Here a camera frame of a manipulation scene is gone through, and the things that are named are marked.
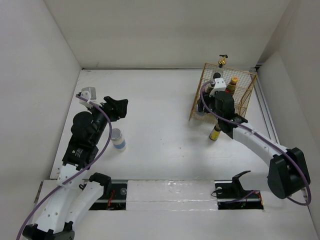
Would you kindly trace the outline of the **green red sauce bottle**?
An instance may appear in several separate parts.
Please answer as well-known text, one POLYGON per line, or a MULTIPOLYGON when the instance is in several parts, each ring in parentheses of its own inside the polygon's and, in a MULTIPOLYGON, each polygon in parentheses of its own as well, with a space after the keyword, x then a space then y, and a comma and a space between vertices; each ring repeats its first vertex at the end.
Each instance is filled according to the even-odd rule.
POLYGON ((235 93, 238 80, 239 79, 237 76, 232 76, 229 84, 226 86, 225 91, 233 95, 235 93))

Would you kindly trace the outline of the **spice jar silver lid blue label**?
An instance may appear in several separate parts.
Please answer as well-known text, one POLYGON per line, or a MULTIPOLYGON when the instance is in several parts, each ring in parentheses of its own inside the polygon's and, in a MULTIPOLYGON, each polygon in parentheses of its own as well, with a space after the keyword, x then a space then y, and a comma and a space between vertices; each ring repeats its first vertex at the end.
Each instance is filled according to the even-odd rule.
POLYGON ((123 152, 126 150, 126 141, 120 129, 118 128, 112 129, 111 141, 115 149, 117 149, 118 151, 123 152))

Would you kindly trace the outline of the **tall clear dispenser bottle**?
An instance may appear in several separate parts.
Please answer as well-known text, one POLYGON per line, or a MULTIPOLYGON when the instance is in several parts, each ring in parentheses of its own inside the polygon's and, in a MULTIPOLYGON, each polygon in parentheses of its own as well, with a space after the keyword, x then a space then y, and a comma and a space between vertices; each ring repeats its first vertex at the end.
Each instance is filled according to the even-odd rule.
POLYGON ((217 66, 212 70, 212 79, 222 78, 224 76, 224 66, 227 63, 227 54, 220 54, 221 58, 218 60, 217 66))

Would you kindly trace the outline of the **dark sauce bottle black cap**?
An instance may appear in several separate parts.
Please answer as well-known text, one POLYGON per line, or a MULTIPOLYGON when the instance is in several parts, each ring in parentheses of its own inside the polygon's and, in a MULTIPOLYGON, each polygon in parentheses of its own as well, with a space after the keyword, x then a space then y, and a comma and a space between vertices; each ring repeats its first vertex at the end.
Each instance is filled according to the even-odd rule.
POLYGON ((205 87, 205 93, 210 94, 211 91, 214 89, 215 84, 214 83, 209 83, 206 87, 205 87))

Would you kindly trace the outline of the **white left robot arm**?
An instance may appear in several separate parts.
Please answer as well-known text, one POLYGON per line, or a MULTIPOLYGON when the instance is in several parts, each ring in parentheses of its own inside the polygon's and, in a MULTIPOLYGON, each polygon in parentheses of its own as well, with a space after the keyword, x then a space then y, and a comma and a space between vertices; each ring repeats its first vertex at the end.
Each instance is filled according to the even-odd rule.
POLYGON ((86 111, 72 120, 71 138, 62 158, 56 187, 46 195, 25 219, 17 239, 72 240, 74 226, 99 198, 113 195, 112 179, 94 173, 87 183, 82 181, 91 166, 103 155, 97 144, 106 127, 127 115, 129 101, 105 96, 96 103, 95 97, 76 95, 86 111))

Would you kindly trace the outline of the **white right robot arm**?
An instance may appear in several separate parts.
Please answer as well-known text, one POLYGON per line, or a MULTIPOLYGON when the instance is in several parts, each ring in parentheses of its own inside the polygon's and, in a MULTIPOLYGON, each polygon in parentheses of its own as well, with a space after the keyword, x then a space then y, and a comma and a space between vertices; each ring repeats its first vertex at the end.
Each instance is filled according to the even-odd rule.
POLYGON ((266 163, 269 167, 267 185, 277 198, 301 206, 311 203, 311 179, 302 150, 289 149, 256 131, 247 119, 235 113, 234 99, 229 92, 217 91, 213 96, 202 92, 200 102, 205 112, 218 119, 223 133, 245 145, 266 163))

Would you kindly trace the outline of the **small yellow label bottle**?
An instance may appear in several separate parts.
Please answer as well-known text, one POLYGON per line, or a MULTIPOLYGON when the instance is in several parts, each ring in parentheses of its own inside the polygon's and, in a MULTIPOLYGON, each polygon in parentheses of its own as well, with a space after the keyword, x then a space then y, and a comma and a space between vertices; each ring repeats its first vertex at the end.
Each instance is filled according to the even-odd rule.
POLYGON ((211 131, 211 133, 209 134, 209 138, 212 141, 216 141, 219 138, 220 133, 221 133, 221 128, 220 128, 219 124, 216 124, 214 126, 213 130, 211 131))

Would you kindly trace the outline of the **black mounting rail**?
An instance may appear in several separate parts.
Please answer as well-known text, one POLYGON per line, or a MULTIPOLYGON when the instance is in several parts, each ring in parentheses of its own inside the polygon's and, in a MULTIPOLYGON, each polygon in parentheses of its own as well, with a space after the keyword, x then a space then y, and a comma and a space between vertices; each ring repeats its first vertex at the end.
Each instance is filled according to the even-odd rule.
POLYGON ((92 211, 216 211, 263 210, 260 193, 247 198, 216 193, 213 180, 113 181, 111 192, 90 207, 92 211))

